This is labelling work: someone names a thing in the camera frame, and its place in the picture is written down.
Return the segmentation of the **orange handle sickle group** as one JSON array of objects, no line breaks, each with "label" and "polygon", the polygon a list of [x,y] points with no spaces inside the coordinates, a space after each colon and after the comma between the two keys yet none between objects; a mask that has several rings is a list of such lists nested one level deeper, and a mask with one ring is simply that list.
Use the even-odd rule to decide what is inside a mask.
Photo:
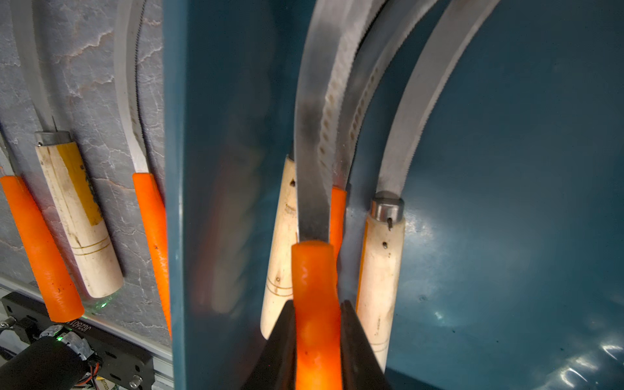
[{"label": "orange handle sickle group", "polygon": [[436,0],[374,1],[344,92],[332,167],[330,243],[338,260],[344,238],[348,181],[358,137],[375,91],[403,42]]}]

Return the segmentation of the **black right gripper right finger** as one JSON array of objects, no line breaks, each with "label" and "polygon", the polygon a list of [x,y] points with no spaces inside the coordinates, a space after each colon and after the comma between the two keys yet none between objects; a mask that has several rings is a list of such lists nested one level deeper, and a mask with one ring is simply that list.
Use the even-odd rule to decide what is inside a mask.
[{"label": "black right gripper right finger", "polygon": [[341,373],[344,390],[391,389],[350,301],[341,303]]}]

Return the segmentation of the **thin orange handle sickle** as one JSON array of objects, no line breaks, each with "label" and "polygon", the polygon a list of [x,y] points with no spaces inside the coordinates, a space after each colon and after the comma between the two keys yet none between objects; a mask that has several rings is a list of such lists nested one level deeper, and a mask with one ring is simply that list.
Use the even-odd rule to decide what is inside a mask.
[{"label": "thin orange handle sickle", "polygon": [[297,389],[344,389],[341,302],[330,243],[332,167],[349,74],[370,1],[318,1],[297,81],[294,159],[297,243],[292,247]]}]

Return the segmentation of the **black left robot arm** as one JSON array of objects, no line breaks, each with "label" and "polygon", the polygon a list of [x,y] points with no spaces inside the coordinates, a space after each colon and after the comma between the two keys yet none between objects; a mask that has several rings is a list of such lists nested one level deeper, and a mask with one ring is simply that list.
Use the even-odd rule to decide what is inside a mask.
[{"label": "black left robot arm", "polygon": [[1,366],[2,389],[71,389],[91,372],[89,342],[63,325],[47,328]]}]

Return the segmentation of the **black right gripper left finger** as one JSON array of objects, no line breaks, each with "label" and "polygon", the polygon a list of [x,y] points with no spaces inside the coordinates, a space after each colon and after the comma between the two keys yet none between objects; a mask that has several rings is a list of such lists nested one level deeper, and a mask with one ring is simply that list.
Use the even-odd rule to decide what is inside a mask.
[{"label": "black right gripper left finger", "polygon": [[258,362],[241,389],[294,389],[296,321],[293,301],[281,311]]}]

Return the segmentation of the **wooden handle sickle group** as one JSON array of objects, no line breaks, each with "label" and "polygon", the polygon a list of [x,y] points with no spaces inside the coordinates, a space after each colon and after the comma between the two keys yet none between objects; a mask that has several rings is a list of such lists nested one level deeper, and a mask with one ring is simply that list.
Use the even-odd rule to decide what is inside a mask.
[{"label": "wooden handle sickle group", "polygon": [[268,340],[287,301],[293,298],[292,246],[297,243],[296,165],[284,161],[276,221],[271,242],[260,330]]}]

